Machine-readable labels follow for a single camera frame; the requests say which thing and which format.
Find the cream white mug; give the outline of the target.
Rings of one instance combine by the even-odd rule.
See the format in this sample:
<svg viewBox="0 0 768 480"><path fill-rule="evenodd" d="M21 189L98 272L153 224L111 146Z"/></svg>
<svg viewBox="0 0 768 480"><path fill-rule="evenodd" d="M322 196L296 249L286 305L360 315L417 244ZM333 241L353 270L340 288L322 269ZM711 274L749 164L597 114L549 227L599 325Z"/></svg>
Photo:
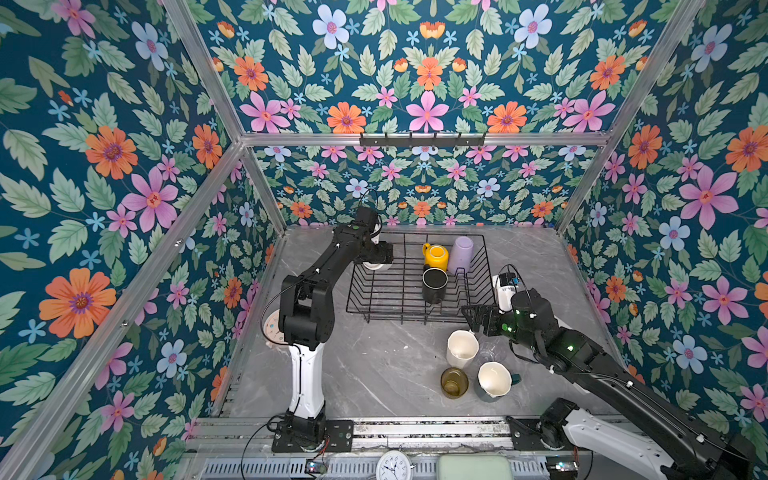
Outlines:
<svg viewBox="0 0 768 480"><path fill-rule="evenodd" d="M450 334L446 346L446 361L453 368L464 369L479 352L479 342L474 333L456 330Z"/></svg>

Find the yellow mug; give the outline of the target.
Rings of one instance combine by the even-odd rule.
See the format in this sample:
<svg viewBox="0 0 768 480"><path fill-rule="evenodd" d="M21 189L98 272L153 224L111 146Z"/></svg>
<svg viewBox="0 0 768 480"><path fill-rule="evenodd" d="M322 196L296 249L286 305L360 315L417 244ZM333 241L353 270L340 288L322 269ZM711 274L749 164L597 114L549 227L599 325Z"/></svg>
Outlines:
<svg viewBox="0 0 768 480"><path fill-rule="evenodd" d="M424 243L422 254L424 256L424 265L428 269L435 268L442 271L448 270L450 253L444 246Z"/></svg>

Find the black mug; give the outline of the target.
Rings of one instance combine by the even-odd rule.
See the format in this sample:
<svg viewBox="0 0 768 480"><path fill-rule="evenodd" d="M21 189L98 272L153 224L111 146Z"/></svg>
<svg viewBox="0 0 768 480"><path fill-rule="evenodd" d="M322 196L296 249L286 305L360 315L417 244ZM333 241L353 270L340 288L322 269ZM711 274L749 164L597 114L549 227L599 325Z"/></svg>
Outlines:
<svg viewBox="0 0 768 480"><path fill-rule="evenodd" d="M437 267L428 267L422 273L422 297L427 304L440 304L446 295L447 273Z"/></svg>

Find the lavender plastic cup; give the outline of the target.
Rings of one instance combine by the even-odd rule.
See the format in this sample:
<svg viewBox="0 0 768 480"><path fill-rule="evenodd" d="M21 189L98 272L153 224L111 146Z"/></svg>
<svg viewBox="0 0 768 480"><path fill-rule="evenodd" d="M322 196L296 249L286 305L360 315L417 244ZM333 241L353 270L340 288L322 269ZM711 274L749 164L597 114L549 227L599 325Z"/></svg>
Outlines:
<svg viewBox="0 0 768 480"><path fill-rule="evenodd" d="M474 256L474 242L468 236L457 237L450 250L447 271L456 276L466 275L471 269Z"/></svg>

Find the red interior white mug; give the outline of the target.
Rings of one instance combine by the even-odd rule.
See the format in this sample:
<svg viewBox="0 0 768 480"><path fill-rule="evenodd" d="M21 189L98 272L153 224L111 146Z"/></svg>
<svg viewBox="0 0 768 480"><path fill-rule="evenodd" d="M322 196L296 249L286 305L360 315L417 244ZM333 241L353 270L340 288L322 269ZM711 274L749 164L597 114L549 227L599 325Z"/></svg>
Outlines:
<svg viewBox="0 0 768 480"><path fill-rule="evenodd" d="M373 272L377 271L386 271L391 268L391 264L388 263L370 263L370 262L364 262L363 266Z"/></svg>

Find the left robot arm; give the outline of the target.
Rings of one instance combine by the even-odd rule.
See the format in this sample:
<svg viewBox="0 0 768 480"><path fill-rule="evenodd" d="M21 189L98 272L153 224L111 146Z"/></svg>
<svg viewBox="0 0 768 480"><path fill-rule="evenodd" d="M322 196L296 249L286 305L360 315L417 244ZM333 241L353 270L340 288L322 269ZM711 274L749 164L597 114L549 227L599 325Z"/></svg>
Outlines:
<svg viewBox="0 0 768 480"><path fill-rule="evenodd" d="M359 207L351 222L333 229L330 243L311 266L282 282L278 328L290 349L292 380L284 425L306 441L325 438L322 364L335 326L335 285L351 264L393 263L393 245L379 239L381 228L375 210Z"/></svg>

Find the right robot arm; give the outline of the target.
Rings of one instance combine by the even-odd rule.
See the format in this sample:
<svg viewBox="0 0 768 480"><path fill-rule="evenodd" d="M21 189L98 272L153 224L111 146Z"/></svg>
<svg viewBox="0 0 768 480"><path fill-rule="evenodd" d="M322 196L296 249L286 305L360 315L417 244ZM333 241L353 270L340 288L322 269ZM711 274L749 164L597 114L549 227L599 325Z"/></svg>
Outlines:
<svg viewBox="0 0 768 480"><path fill-rule="evenodd" d="M576 403L558 398L532 432L545 447L587 449L647 478L751 477L756 451L749 440L740 434L726 437L655 394L586 334L562 325L536 290L515 293L506 311L468 305L461 312L472 331L528 348L534 363L600 398L639 429L604 425Z"/></svg>

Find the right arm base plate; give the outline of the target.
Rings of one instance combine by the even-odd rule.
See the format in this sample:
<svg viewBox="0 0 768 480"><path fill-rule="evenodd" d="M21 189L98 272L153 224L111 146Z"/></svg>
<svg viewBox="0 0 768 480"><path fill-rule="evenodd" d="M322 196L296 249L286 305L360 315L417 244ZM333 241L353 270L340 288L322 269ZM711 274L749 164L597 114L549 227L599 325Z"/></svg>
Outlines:
<svg viewBox="0 0 768 480"><path fill-rule="evenodd" d="M563 427L540 418L506 416L510 438L515 450L570 451L574 445L566 437Z"/></svg>

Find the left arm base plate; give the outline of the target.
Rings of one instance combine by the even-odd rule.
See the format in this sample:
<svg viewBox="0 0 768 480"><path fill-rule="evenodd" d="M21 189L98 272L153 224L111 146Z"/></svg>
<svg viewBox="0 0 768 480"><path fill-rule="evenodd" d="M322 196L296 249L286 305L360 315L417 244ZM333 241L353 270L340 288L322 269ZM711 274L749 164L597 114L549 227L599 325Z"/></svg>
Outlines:
<svg viewBox="0 0 768 480"><path fill-rule="evenodd" d="M352 450L355 424L351 420L292 418L278 424L273 453L348 453Z"/></svg>

